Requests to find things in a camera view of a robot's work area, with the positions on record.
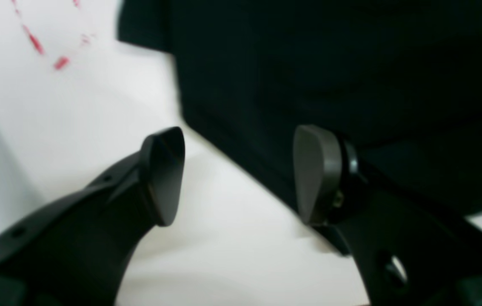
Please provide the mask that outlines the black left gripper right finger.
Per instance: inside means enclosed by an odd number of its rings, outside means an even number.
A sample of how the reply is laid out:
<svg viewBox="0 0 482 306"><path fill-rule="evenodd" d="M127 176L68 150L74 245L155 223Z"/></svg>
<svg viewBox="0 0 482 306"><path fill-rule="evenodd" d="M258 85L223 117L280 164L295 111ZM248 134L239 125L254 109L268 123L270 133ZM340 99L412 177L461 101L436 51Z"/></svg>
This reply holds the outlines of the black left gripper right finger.
<svg viewBox="0 0 482 306"><path fill-rule="evenodd" d="M294 132L299 216L333 228L372 306L482 306L482 231L401 188L315 125Z"/></svg>

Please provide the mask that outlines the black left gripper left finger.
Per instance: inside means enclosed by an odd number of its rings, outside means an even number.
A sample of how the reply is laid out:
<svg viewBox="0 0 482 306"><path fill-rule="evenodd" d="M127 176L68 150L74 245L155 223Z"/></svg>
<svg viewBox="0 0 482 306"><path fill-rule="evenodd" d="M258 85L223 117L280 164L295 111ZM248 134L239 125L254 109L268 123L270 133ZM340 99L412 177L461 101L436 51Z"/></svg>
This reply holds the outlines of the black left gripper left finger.
<svg viewBox="0 0 482 306"><path fill-rule="evenodd" d="M0 306L113 306L140 240L175 220L184 163L181 128L150 134L85 188L4 230Z"/></svg>

